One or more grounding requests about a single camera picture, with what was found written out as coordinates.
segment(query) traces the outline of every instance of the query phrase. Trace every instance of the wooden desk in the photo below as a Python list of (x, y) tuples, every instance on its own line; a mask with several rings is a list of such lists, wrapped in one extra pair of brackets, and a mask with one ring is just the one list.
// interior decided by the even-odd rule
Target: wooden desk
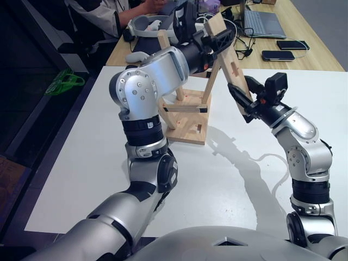
[[(263, 61), (261, 57), (262, 50), (279, 51), (276, 44), (277, 39), (257, 38), (256, 44), (253, 46), (252, 54), (240, 61), (243, 69), (292, 69), (292, 70), (319, 70), (319, 71), (344, 71), (336, 58), (328, 50), (325, 44), (320, 40), (315, 31), (310, 27), (307, 21), (302, 17), (299, 11), (294, 7), (290, 0), (278, 1), (275, 5), (255, 4), (250, 8), (255, 11), (264, 11), (275, 13), (285, 31), (286, 35), (298, 40), (305, 40), (310, 46), (307, 55), (297, 58), (294, 61)], [(233, 13), (238, 15), (239, 6), (232, 8)], [(237, 42), (236, 49), (244, 49), (241, 42)], [(294, 56), (301, 56), (305, 51), (292, 51)], [(117, 43), (112, 52), (108, 66), (126, 66), (125, 56), (131, 53), (128, 42), (123, 37)]]

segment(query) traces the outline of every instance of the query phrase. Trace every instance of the laptop keyboard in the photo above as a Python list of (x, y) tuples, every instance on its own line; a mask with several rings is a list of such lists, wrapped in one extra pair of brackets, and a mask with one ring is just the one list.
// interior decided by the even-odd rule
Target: laptop keyboard
[[(260, 15), (258, 12), (245, 10), (245, 28), (251, 27), (254, 29), (254, 35), (266, 34), (265, 28), (263, 27)], [(246, 35), (252, 35), (252, 29), (245, 29)]]

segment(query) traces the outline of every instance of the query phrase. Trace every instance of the black cable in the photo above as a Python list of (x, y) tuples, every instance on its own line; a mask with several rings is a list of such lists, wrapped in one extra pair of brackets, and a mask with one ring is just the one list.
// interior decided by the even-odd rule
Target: black cable
[(130, 49), (131, 52), (134, 51), (134, 49), (132, 50), (132, 42), (129, 42), (129, 49)]
[(252, 33), (251, 33), (251, 37), (249, 38), (249, 43), (248, 45), (246, 45), (246, 42), (244, 40), (242, 40), (239, 36), (237, 36), (237, 40), (241, 41), (246, 49), (245, 50), (235, 50), (235, 52), (237, 53), (237, 57), (238, 57), (238, 60), (243, 60), (245, 57), (248, 57), (251, 52), (252, 52), (252, 47), (254, 46), (254, 44), (256, 43), (256, 39), (253, 37), (254, 36), (254, 29), (251, 28), (251, 27), (246, 27), (246, 28), (243, 28), (242, 26), (240, 26), (238, 23), (236, 23), (237, 20), (234, 21), (235, 25), (238, 27), (238, 29), (240, 29), (242, 32), (244, 32), (246, 29), (250, 29), (252, 30)]

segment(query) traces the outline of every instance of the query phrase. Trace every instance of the desk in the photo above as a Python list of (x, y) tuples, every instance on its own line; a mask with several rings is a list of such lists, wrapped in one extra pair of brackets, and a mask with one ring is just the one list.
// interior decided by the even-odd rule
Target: desk
[[(119, 107), (109, 95), (111, 77), (123, 69), (104, 67), (101, 71), (48, 176), (26, 231), (66, 233), (109, 195), (128, 187), (126, 138), (117, 115)], [(277, 71), (244, 70), (244, 74), (264, 83)], [(348, 117), (348, 73), (286, 73), (289, 89), (284, 102), (299, 106), (298, 112), (313, 121), (321, 138), (333, 147), (330, 196), (335, 202), (338, 231), (348, 237), (348, 123), (342, 120)], [(202, 90), (206, 82), (190, 77), (184, 88)], [(323, 91), (331, 85), (335, 91), (326, 92), (323, 103)], [(178, 184), (144, 236), (223, 225), (288, 238), (285, 214), (293, 210), (284, 151), (264, 123), (244, 122), (222, 71), (212, 92), (207, 144), (170, 143), (179, 166)]]
[[(328, 50), (325, 44), (320, 40), (317, 34), (312, 30), (307, 21), (302, 17), (290, 0), (278, 1), (275, 5), (255, 4), (250, 8), (255, 11), (264, 11), (275, 13), (287, 36), (305, 40), (310, 46), (310, 50), (303, 58), (295, 59), (291, 62), (282, 61), (263, 61), (261, 57), (262, 50), (279, 51), (276, 39), (256, 39), (252, 54), (240, 61), (241, 68), (244, 69), (293, 69), (293, 70), (319, 70), (319, 71), (344, 71), (336, 58)], [(233, 13), (238, 15), (239, 6), (233, 7)], [(236, 49), (244, 49), (241, 43), (237, 43)], [(108, 66), (126, 66), (126, 55), (131, 53), (128, 42), (123, 37), (120, 38), (114, 51), (112, 52)], [(293, 51), (294, 56), (303, 55), (304, 51)]]

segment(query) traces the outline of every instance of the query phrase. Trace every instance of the person's hand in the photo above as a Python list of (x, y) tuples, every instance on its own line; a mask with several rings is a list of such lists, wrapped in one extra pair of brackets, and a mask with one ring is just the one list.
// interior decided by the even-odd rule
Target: person's hand
[(167, 0), (145, 0), (145, 8), (148, 14), (157, 13), (167, 3)]

